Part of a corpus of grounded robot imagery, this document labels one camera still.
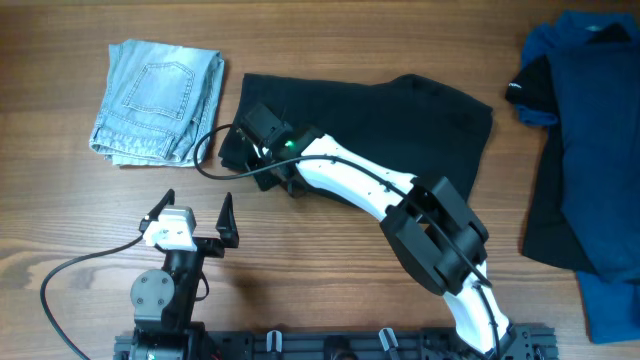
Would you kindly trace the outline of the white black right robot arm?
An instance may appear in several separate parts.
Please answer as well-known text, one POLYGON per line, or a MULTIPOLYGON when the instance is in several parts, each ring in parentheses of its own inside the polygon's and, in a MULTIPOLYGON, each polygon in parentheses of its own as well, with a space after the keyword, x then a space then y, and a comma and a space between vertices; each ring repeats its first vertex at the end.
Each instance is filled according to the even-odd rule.
POLYGON ((444 299, 458 337, 477 355, 499 359, 510 344, 510 320, 487 277, 488 231, 445 178, 385 168, 315 128, 244 128, 263 170, 334 194, 378 220, 404 270, 444 299))

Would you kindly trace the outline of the black shorts garment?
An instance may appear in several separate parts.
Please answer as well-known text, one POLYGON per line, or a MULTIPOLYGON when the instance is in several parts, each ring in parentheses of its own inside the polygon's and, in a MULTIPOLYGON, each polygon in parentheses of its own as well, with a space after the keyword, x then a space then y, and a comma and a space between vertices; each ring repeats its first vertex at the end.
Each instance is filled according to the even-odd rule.
POLYGON ((414 74, 375 85, 247 74, 235 118, 259 104, 386 168, 445 176, 463 198, 471 194, 493 122, 490 106, 414 74))

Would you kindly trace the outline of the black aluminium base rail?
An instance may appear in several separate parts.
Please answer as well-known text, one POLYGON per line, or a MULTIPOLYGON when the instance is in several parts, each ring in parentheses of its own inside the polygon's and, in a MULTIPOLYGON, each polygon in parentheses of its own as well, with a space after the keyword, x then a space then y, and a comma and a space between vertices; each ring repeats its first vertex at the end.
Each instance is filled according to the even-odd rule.
POLYGON ((512 325, 497 351, 483 354, 461 340, 453 328, 369 332, 267 333, 209 332, 182 335, 133 335, 115 339, 115 359, 505 359, 558 360, 552 328, 512 325))

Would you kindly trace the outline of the folded light blue jeans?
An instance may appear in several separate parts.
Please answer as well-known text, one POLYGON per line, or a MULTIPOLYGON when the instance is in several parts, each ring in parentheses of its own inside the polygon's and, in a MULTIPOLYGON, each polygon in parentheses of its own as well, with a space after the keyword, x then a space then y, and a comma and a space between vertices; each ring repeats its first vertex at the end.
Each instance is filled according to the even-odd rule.
POLYGON ((109 46, 89 147, 115 166, 192 167, 214 128, 225 62, 218 50, 129 39, 109 46))

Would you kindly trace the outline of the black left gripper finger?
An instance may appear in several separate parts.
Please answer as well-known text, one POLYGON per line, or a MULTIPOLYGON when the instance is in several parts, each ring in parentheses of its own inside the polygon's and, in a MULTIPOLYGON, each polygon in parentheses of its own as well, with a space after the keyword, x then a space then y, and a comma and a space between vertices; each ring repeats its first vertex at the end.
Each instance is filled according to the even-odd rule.
POLYGON ((165 195, 161 198, 161 200, 145 215, 145 221, 155 221, 158 219, 162 210, 168 206, 173 205, 175 203, 175 191, 173 189, 169 189, 165 195))
POLYGON ((216 230, 225 248, 237 248, 239 246, 239 233, 233 211, 233 197, 230 192, 226 194, 222 204, 216 222, 216 230))

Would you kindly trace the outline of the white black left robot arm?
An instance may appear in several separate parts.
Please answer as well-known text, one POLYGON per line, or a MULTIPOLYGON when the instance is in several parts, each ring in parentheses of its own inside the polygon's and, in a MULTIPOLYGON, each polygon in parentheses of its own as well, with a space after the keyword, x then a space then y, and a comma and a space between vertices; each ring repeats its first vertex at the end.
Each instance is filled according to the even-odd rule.
POLYGON ((232 195, 225 196, 216 237, 196 237, 193 210, 175 204, 170 189, 139 225, 146 245, 165 255, 160 269, 141 274, 130 291, 135 328, 128 345, 114 353, 116 359, 183 360, 218 359, 219 350, 202 322, 192 320, 197 294, 206 283, 204 260, 222 258, 225 250, 239 246, 232 195))

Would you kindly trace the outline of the dark blue polo shirt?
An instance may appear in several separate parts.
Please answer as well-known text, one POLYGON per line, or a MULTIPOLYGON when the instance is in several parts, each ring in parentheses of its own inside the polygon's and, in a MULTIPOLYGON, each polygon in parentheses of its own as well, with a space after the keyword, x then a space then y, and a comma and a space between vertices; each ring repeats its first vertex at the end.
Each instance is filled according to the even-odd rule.
POLYGON ((567 11, 554 23, 606 20, 638 34, 546 55, 564 149, 561 212, 596 269, 572 271, 597 344, 639 336, 639 28, 624 13, 567 11))

